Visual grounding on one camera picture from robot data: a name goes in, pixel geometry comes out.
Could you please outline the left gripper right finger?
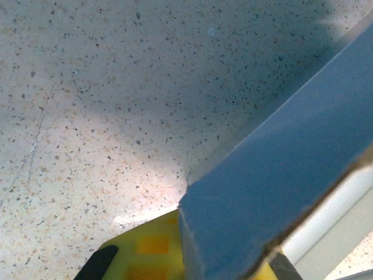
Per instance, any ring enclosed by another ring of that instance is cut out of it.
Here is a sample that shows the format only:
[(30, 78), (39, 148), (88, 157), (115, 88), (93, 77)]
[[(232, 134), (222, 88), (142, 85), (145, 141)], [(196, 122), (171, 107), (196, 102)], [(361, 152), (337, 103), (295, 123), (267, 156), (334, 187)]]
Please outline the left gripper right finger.
[(249, 280), (303, 280), (282, 250), (274, 251)]

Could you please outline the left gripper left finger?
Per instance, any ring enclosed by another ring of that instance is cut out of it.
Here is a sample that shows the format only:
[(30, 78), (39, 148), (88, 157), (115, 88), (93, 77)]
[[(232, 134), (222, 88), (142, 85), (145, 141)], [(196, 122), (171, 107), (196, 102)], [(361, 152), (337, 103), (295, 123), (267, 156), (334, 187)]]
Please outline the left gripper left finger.
[(184, 279), (178, 217), (173, 210), (103, 243), (76, 279)]

